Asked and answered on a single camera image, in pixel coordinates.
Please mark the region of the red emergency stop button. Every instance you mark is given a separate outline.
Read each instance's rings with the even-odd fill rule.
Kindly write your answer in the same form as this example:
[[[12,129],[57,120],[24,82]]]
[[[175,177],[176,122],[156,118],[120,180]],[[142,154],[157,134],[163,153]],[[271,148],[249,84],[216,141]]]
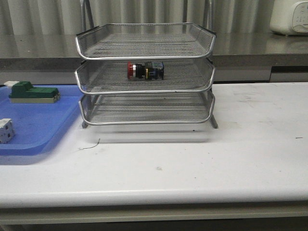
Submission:
[[[145,62],[144,64],[127,63],[129,80],[163,80],[164,64],[162,62]]]

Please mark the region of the mesh rack tray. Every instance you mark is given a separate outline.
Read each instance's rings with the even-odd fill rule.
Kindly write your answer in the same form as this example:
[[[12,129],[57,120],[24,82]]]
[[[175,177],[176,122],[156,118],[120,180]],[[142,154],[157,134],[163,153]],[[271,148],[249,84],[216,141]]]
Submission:
[[[204,123],[213,114],[211,91],[193,93],[136,93],[84,95],[78,102],[85,124]]]
[[[194,23],[105,24],[75,38],[85,60],[208,57],[215,40],[216,33]]]
[[[207,58],[164,59],[162,80],[129,80],[126,60],[85,61],[76,71],[79,89],[88,95],[116,93],[202,92],[214,81]]]

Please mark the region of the blue plastic tray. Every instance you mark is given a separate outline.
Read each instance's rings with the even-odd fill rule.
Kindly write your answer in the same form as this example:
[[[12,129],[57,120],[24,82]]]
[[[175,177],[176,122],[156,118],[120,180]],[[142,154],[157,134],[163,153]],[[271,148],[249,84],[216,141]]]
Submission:
[[[1,144],[2,156],[33,156],[53,148],[74,123],[82,93],[77,85],[58,85],[61,94],[55,103],[11,103],[10,89],[0,89],[0,116],[10,118],[14,137]]]

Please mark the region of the grey stone counter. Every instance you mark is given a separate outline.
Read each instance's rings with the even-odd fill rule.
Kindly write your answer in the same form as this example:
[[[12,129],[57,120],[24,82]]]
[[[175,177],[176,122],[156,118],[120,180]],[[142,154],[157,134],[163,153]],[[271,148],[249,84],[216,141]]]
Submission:
[[[273,67],[277,72],[307,72],[308,38],[273,33],[218,33],[216,67]],[[74,35],[2,35],[1,70],[68,70],[82,59]]]

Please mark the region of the white circuit breaker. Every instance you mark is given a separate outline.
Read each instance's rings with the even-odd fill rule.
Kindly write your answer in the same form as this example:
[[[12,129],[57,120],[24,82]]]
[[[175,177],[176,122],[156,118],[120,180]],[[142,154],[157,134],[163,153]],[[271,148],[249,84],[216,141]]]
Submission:
[[[0,120],[0,143],[6,144],[15,136],[13,121],[10,118]]]

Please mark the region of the white appliance on counter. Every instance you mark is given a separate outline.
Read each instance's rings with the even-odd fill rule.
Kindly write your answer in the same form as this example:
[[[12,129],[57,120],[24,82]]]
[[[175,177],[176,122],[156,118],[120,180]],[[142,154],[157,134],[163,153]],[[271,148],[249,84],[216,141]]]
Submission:
[[[286,36],[307,36],[308,1],[275,0],[269,27],[272,32]]]

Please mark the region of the grey metal rack frame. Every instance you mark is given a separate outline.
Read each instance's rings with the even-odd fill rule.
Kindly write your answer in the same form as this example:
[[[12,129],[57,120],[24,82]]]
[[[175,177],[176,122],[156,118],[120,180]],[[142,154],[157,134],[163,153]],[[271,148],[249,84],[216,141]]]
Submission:
[[[92,10],[90,6],[89,0],[81,0],[80,1],[80,7],[81,7],[81,28],[83,31],[86,30],[86,15],[88,16],[88,21],[90,24],[90,29],[94,28],[94,21],[92,16]],[[214,1],[213,0],[206,0],[205,1],[205,7],[204,7],[204,18],[203,18],[203,24],[206,26],[207,29],[213,29],[213,23],[214,21]],[[216,119],[213,115],[213,112],[211,112],[210,117],[210,123],[211,126],[215,129],[218,128],[218,124],[216,122]]]

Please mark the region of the green terminal block switch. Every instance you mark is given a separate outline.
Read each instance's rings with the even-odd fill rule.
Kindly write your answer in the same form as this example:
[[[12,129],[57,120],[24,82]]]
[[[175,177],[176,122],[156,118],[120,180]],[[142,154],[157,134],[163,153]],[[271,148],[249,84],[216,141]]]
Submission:
[[[55,87],[34,87],[30,81],[7,81],[11,103],[55,103],[61,97]]]

